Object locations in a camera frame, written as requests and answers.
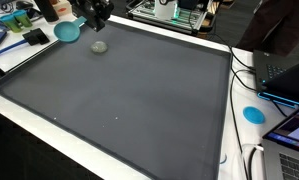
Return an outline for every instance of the black cable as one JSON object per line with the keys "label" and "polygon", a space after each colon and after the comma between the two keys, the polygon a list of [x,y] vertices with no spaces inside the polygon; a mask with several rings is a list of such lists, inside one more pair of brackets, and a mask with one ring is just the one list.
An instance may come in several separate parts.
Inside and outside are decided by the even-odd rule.
{"label": "black cable", "polygon": [[131,0],[127,5],[126,5],[126,9],[128,10],[128,11],[130,11],[130,10],[132,10],[132,9],[134,9],[134,8],[137,8],[138,6],[140,6],[142,3],[140,2],[140,1],[138,1],[138,0]]}
{"label": "black cable", "polygon": [[249,158],[248,158],[248,172],[249,172],[249,180],[252,180],[252,160],[253,160],[253,156],[255,155],[257,148],[253,148],[250,152]]}
{"label": "black cable", "polygon": [[198,3],[199,3],[199,0],[197,0],[197,2],[195,3],[195,5],[190,10],[189,17],[188,17],[188,22],[189,22],[189,25],[190,25],[190,28],[191,28],[191,32],[193,31],[193,26],[191,24],[191,14],[192,14],[192,11],[194,11],[196,9]]}
{"label": "black cable", "polygon": [[[237,74],[239,72],[248,72],[248,73],[252,73],[252,71],[250,70],[238,70],[237,72],[234,72],[234,76],[232,77],[232,80],[231,80],[231,85],[230,85],[230,105],[231,105],[231,112],[232,112],[232,117],[233,117],[233,122],[234,122],[234,126],[235,126],[235,132],[236,132],[236,136],[237,136],[237,141],[238,141],[238,144],[239,144],[239,149],[240,149],[240,153],[242,154],[242,145],[241,145],[241,141],[240,141],[240,136],[239,136],[239,131],[238,131],[238,126],[237,126],[237,120],[236,120],[236,114],[235,114],[235,111],[234,111],[234,108],[233,108],[233,99],[232,99],[232,87],[233,87],[233,83],[234,83],[234,80],[235,80],[235,77],[238,77]],[[244,169],[245,169],[245,174],[246,174],[246,177],[248,178],[248,172],[247,172],[247,168],[246,168],[246,163],[245,161],[243,160],[243,165],[244,165]]]}
{"label": "black cable", "polygon": [[[211,5],[211,12],[212,12],[212,13],[215,12],[215,14],[216,14],[216,11],[217,11],[217,8],[214,7],[214,5],[213,5],[213,3],[212,3],[212,5]],[[214,22],[213,34],[216,34],[216,32],[217,32],[217,18],[215,19],[215,22]],[[211,36],[210,38],[208,38],[208,40],[209,40],[209,41],[212,41],[214,37],[215,37],[215,35],[213,35],[213,36]]]}
{"label": "black cable", "polygon": [[[249,89],[250,91],[257,92],[256,89],[253,89],[253,88],[247,86],[247,85],[246,85],[246,84],[239,78],[239,76],[237,75],[237,72],[240,72],[240,70],[237,71],[237,72],[235,72],[235,71],[232,69],[232,66],[231,66],[231,71],[232,71],[232,73],[234,74],[234,76],[239,80],[239,82],[240,82],[245,88]],[[254,74],[253,71],[250,71],[250,70],[246,70],[246,71],[249,72],[249,73],[251,73],[251,74]]]}
{"label": "black cable", "polygon": [[278,106],[278,104],[274,101],[271,101],[275,106],[276,108],[279,110],[279,112],[284,116],[284,117],[288,117],[283,111],[282,109]]}
{"label": "black cable", "polygon": [[3,11],[0,14],[8,14],[14,11],[14,7],[12,3],[4,3],[4,4],[0,3],[0,9]]}
{"label": "black cable", "polygon": [[214,35],[214,36],[217,36],[223,43],[225,43],[225,45],[227,45],[228,46],[228,48],[229,48],[229,50],[230,50],[230,52],[231,52],[231,54],[236,58],[236,60],[241,64],[241,65],[243,65],[244,67],[246,67],[246,68],[248,68],[248,69],[250,69],[250,70],[255,70],[255,68],[254,67],[251,67],[251,66],[247,66],[246,64],[244,64],[243,62],[241,62],[240,60],[239,60],[239,58],[235,55],[235,53],[233,52],[233,50],[232,50],[232,46],[230,46],[224,39],[222,39],[222,37],[220,37],[218,34],[207,34],[207,35]]}

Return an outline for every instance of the floor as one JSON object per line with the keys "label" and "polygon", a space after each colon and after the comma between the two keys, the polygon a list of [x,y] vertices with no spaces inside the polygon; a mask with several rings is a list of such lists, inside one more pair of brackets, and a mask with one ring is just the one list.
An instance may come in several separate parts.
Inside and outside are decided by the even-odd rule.
{"label": "floor", "polygon": [[[112,1],[113,14],[125,17],[125,0]],[[236,0],[231,9],[221,9],[216,33],[230,45],[237,44],[258,2]],[[212,41],[221,43],[217,37]],[[299,46],[290,56],[299,58]],[[0,129],[0,180],[100,179],[1,115]]]}
{"label": "floor", "polygon": [[101,180],[0,115],[0,180]]}

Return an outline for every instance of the blue object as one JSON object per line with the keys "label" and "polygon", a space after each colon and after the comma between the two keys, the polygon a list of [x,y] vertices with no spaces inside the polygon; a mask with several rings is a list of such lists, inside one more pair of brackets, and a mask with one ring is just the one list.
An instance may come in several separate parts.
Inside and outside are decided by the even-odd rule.
{"label": "blue object", "polygon": [[80,37],[79,26],[86,22],[87,19],[84,17],[79,17],[73,22],[64,21],[55,26],[53,32],[59,41],[66,43],[74,43]]}
{"label": "blue object", "polygon": [[263,113],[255,107],[245,107],[243,109],[243,115],[248,121],[254,124],[262,124],[265,121]]}
{"label": "blue object", "polygon": [[268,96],[272,96],[272,97],[275,97],[275,98],[278,98],[278,99],[281,99],[281,100],[285,100],[285,101],[288,101],[288,102],[291,102],[291,103],[294,103],[294,104],[299,105],[299,102],[292,101],[292,100],[290,100],[290,99],[282,98],[282,97],[279,97],[279,96],[276,96],[276,95],[273,95],[273,94],[269,94],[269,93],[266,93],[266,92],[263,92],[263,94],[268,95]]}
{"label": "blue object", "polygon": [[6,47],[6,48],[3,48],[3,49],[0,50],[0,54],[3,53],[3,52],[5,52],[5,51],[8,51],[9,49],[12,49],[12,48],[17,47],[17,46],[19,46],[21,44],[24,44],[26,42],[27,41],[24,39],[24,40],[21,40],[21,41],[15,43],[15,44],[12,44],[12,45]]}
{"label": "blue object", "polygon": [[14,16],[22,16],[24,14],[27,14],[27,12],[25,10],[17,10],[15,12],[12,13]]}
{"label": "blue object", "polygon": [[12,20],[14,20],[14,16],[12,15],[12,14],[10,14],[10,15],[5,15],[5,16],[2,16],[2,17],[0,17],[0,21],[1,22],[8,22],[8,21],[12,21]]}

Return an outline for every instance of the gray tray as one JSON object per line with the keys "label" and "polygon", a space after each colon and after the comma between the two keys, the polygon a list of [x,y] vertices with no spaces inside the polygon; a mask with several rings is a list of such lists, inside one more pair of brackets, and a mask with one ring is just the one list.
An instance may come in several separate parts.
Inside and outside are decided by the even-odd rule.
{"label": "gray tray", "polygon": [[[97,40],[106,53],[91,52]],[[228,53],[108,22],[9,72],[0,95],[153,179],[216,179],[229,65]]]}

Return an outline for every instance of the keyboard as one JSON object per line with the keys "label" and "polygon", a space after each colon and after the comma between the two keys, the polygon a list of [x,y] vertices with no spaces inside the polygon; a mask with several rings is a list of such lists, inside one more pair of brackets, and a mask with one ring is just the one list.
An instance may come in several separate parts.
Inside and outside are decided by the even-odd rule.
{"label": "keyboard", "polygon": [[273,66],[273,65],[267,64],[267,71],[268,71],[268,77],[269,77],[269,79],[272,79],[275,76],[277,76],[277,75],[285,72],[286,69],[279,68],[277,66]]}
{"label": "keyboard", "polygon": [[284,154],[279,155],[283,180],[299,180],[299,160]]}

